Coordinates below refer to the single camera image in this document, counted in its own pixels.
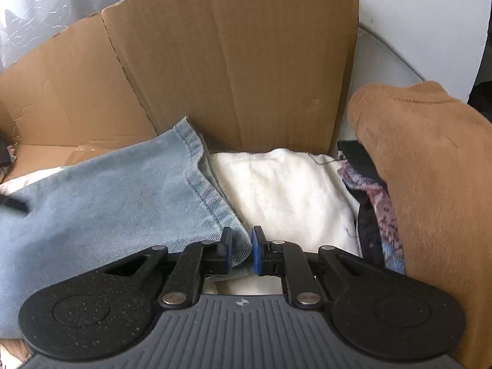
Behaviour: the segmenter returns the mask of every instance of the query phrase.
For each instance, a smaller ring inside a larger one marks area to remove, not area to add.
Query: light blue denim
[[[17,314],[34,292],[152,245],[182,251],[219,240],[229,226],[233,266],[250,267],[248,232],[186,118],[153,140],[67,167],[15,196],[32,211],[21,217],[0,210],[0,338],[20,336]]]

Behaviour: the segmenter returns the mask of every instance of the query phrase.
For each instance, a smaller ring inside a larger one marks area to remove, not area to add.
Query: ridged gray plastic surface
[[[448,356],[419,363],[372,359],[342,343],[321,314],[292,308],[284,296],[202,295],[165,312],[133,348],[87,363],[34,356],[23,369],[462,369]]]

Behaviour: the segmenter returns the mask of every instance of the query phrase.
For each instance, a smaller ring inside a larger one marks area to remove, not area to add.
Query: metal screw
[[[186,301],[186,294],[180,291],[173,291],[164,294],[162,296],[162,301],[169,305],[179,305]]]
[[[297,301],[302,305],[316,305],[321,301],[319,294],[306,292],[297,295]]]

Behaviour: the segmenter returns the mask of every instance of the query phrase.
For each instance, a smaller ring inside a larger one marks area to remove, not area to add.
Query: multicolored cloth
[[[343,154],[340,154],[339,158],[344,159]],[[347,188],[361,190],[368,195],[376,214],[385,267],[406,275],[403,246],[390,195],[379,183],[358,173],[348,161],[342,163],[338,173]]]

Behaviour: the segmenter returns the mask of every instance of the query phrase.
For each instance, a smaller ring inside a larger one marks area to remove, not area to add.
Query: brown fabric
[[[10,355],[16,357],[21,362],[27,361],[31,356],[31,352],[26,343],[24,343],[24,340],[0,339],[0,344],[5,347]]]
[[[350,125],[388,183],[408,275],[467,316],[455,357],[492,365],[492,124],[436,82],[360,89]]]

